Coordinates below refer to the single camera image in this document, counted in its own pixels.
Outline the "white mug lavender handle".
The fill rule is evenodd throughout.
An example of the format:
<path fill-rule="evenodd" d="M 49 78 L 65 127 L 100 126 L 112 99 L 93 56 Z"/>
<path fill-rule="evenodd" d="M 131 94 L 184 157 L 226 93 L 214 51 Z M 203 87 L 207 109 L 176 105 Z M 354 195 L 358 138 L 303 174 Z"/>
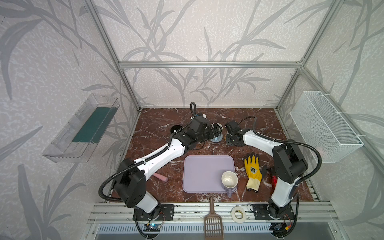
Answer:
<path fill-rule="evenodd" d="M 231 198 L 238 188 L 238 176 L 234 172 L 226 171 L 222 174 L 221 181 L 228 197 Z"/>

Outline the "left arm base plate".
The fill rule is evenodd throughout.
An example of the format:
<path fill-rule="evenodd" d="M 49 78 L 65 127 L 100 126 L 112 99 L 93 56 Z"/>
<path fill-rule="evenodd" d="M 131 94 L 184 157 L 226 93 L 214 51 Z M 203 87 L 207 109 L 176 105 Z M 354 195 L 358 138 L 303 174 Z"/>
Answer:
<path fill-rule="evenodd" d="M 172 221 L 174 218 L 175 205 L 158 204 L 150 213 L 137 208 L 134 210 L 134 220 L 138 221 Z"/>

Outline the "black mug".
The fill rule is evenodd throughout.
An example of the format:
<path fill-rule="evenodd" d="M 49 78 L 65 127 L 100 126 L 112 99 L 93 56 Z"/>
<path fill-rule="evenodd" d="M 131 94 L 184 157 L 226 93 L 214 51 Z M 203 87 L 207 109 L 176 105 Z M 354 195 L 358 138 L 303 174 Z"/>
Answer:
<path fill-rule="evenodd" d="M 174 125 L 174 126 L 171 127 L 170 132 L 171 132 L 171 134 L 173 134 L 173 133 L 177 132 L 181 128 L 182 128 L 181 125 Z"/>

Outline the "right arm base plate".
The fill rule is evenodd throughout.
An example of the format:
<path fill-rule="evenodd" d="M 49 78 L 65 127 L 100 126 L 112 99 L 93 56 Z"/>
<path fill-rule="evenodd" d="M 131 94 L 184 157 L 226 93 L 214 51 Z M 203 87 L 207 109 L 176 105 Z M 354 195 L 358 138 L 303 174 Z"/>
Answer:
<path fill-rule="evenodd" d="M 283 220 L 284 217 L 295 218 L 295 211 L 291 204 L 279 208 L 275 204 L 252 204 L 250 210 L 254 214 L 255 220 Z"/>

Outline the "white mug blue handle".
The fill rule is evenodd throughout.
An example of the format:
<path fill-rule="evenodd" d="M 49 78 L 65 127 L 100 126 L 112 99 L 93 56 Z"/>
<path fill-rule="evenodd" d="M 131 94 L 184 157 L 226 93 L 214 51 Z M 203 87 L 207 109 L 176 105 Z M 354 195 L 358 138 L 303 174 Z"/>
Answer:
<path fill-rule="evenodd" d="M 214 131 L 220 133 L 219 136 L 221 136 L 221 135 L 223 136 L 223 126 L 220 123 L 213 123 L 212 127 L 213 127 Z"/>

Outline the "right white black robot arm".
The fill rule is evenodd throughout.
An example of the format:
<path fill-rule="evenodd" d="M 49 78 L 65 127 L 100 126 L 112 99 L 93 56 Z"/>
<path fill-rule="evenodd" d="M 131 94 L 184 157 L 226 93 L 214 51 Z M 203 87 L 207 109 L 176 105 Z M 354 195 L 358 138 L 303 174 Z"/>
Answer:
<path fill-rule="evenodd" d="M 283 217 L 290 209 L 291 201 L 297 187 L 317 173 L 322 166 L 320 152 L 304 143 L 294 140 L 279 140 L 265 136 L 255 130 L 240 127 L 234 120 L 225 124 L 227 129 L 226 143 L 229 146 L 254 147 L 274 159 L 274 169 L 277 174 L 275 190 L 269 200 L 267 211 L 272 219 Z M 311 150 L 317 157 L 316 167 L 307 175 L 308 163 L 300 150 L 300 146 Z"/>

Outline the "grey round coaster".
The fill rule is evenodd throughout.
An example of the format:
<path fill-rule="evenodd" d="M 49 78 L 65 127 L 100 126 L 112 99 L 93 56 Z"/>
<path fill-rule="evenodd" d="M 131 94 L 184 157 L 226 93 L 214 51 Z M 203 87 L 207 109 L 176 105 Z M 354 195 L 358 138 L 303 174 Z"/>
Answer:
<path fill-rule="evenodd" d="M 213 139 L 210 139 L 210 141 L 211 141 L 212 143 L 219 143 L 219 142 L 222 141 L 222 139 L 223 139 L 223 136 L 221 135 L 221 136 L 215 137 L 215 138 L 213 138 Z"/>

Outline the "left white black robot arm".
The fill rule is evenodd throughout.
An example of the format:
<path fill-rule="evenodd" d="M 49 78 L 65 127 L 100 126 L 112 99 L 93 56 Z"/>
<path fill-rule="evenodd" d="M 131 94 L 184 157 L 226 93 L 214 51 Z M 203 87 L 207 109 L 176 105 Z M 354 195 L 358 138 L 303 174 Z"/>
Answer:
<path fill-rule="evenodd" d="M 205 116 L 195 115 L 184 127 L 173 131 L 168 143 L 133 162 L 121 162 L 118 171 L 99 187 L 99 196 L 106 201 L 122 202 L 128 208 L 141 209 L 157 215 L 161 204 L 146 190 L 146 181 L 173 159 L 193 150 L 197 144 L 222 136 L 223 127 L 210 124 Z"/>

